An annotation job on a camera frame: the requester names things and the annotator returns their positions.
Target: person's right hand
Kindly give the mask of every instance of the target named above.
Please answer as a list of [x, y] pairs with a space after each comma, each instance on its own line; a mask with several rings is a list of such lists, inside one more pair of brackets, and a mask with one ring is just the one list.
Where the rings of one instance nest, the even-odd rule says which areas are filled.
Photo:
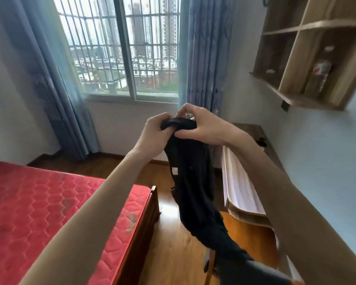
[[197, 128], [179, 130], [175, 136], [181, 139], [194, 139], [211, 145], [225, 145], [227, 138], [235, 129], [231, 123], [212, 114], [209, 110], [186, 103], [178, 111], [177, 117], [185, 117], [186, 113], [194, 115]]

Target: window frame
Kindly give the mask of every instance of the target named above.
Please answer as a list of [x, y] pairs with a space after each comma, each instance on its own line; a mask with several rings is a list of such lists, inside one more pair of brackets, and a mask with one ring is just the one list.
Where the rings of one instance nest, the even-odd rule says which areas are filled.
[[128, 88], [129, 88], [129, 96], [81, 93], [84, 100], [100, 101], [100, 102], [108, 102], [108, 103], [120, 103], [120, 104], [144, 103], [144, 102], [178, 104], [179, 98], [176, 97], [137, 95], [135, 78], [133, 73], [131, 47], [129, 43], [128, 28], [126, 24], [124, 1], [114, 0], [114, 6], [115, 6], [115, 13], [116, 13], [117, 27], [120, 36], [119, 38], [120, 47], [122, 50], [123, 61], [124, 61], [124, 71], [128, 83]]

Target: mattress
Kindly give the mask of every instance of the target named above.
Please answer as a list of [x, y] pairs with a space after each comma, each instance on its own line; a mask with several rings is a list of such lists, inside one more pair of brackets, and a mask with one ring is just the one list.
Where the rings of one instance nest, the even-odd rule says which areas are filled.
[[[0, 162], [0, 285], [17, 285], [43, 248], [104, 179]], [[134, 185], [90, 279], [110, 285], [150, 195]]]

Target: wall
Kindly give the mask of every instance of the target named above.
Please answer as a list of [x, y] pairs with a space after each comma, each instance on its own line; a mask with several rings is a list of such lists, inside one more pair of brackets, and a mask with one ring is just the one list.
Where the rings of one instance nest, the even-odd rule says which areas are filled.
[[345, 112], [280, 109], [248, 75], [265, 15], [261, 0], [238, 0], [223, 116], [262, 125], [292, 182], [356, 254], [356, 93]]
[[0, 23], [0, 161], [27, 164], [58, 150], [50, 123]]
[[[149, 117], [168, 112], [175, 116], [178, 104], [142, 102], [116, 104], [87, 102], [98, 135], [100, 151], [126, 155], [136, 144]], [[155, 158], [167, 161], [163, 152]]]

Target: blue curtain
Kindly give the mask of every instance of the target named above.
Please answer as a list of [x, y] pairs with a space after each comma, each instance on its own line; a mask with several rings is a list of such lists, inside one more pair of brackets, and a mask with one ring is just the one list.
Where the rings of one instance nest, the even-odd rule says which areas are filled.
[[234, 0], [181, 0], [180, 105], [219, 114], [228, 62]]
[[53, 0], [0, 0], [0, 19], [62, 149], [83, 160], [99, 146]]

